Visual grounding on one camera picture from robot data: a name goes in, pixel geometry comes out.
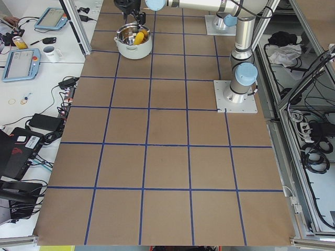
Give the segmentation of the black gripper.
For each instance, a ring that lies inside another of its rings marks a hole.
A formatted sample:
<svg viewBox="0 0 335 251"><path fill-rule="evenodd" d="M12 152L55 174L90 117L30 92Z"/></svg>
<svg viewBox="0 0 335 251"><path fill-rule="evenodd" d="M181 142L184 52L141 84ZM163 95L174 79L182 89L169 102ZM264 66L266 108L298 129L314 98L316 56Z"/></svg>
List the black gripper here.
<svg viewBox="0 0 335 251"><path fill-rule="evenodd" d="M141 0L114 0L115 6L123 13L132 13L136 11L136 21L139 26L146 23L146 13L139 12Z"/></svg>

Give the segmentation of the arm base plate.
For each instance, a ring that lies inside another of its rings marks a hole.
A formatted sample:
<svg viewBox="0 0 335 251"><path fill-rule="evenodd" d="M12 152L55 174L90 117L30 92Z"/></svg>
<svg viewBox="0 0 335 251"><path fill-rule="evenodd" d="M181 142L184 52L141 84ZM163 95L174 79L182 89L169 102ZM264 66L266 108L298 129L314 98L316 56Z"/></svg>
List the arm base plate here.
<svg viewBox="0 0 335 251"><path fill-rule="evenodd" d="M237 17L225 15L223 18L217 15L205 15L207 35L210 36L235 36Z"/></svg>
<svg viewBox="0 0 335 251"><path fill-rule="evenodd" d="M217 112L258 113L252 86L249 86L247 93L236 94L230 89L230 82L214 81Z"/></svg>

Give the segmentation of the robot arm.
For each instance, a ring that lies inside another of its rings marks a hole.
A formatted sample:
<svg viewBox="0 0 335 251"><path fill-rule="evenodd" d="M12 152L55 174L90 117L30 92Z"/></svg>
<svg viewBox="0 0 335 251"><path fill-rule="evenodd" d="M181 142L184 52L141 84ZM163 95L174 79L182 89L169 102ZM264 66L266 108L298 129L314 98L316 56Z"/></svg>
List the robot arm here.
<svg viewBox="0 0 335 251"><path fill-rule="evenodd" d="M257 17L270 19L272 16L259 15L261 11L273 9L268 1L146 1L146 6L152 11L165 7L205 10L231 15L237 18L234 49L231 52L233 80L225 88L223 95L234 104L241 104L249 96L250 87L256 82L258 71L251 63L253 56L252 39L254 24Z"/></svg>

